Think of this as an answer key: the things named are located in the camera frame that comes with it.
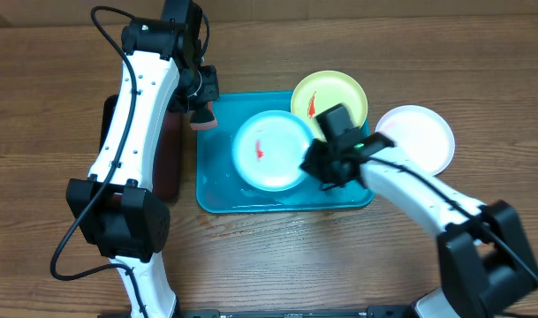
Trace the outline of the green and pink sponge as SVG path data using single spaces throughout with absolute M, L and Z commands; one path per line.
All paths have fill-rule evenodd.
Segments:
M 195 131 L 203 131 L 217 127 L 214 112 L 209 108 L 200 108 L 190 117 L 190 127 Z

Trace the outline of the light blue plate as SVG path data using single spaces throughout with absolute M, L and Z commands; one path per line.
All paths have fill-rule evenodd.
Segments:
M 263 111 L 236 132 L 232 161 L 252 187 L 265 192 L 287 191 L 307 177 L 300 165 L 313 138 L 307 124 L 291 112 Z

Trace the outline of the yellow-green plate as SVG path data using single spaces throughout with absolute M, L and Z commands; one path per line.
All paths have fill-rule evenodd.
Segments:
M 314 72 L 293 90 L 291 113 L 309 126 L 316 139 L 325 140 L 315 117 L 340 103 L 347 108 L 355 126 L 365 124 L 368 99 L 360 84 L 342 72 Z

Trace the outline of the white plate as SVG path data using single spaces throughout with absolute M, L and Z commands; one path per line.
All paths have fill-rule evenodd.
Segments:
M 403 105 L 389 110 L 375 131 L 394 140 L 421 169 L 431 175 L 451 163 L 456 141 L 449 124 L 436 112 L 419 105 Z

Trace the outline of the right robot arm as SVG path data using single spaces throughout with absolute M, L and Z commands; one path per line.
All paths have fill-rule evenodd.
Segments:
M 441 285 L 416 300 L 408 316 L 509 316 L 508 307 L 538 290 L 538 265 L 516 209 L 458 192 L 386 136 L 315 140 L 300 167 L 326 188 L 360 183 L 436 241 Z

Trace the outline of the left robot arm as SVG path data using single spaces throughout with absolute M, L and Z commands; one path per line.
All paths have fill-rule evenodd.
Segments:
M 66 189 L 71 228 L 119 272 L 131 317 L 172 317 L 177 309 L 162 256 L 170 211 L 155 197 L 153 177 L 167 112 L 190 112 L 199 129 L 216 125 L 216 70 L 201 63 L 200 26 L 134 18 L 124 28 L 115 47 L 123 82 L 109 129 L 87 178 L 70 180 Z

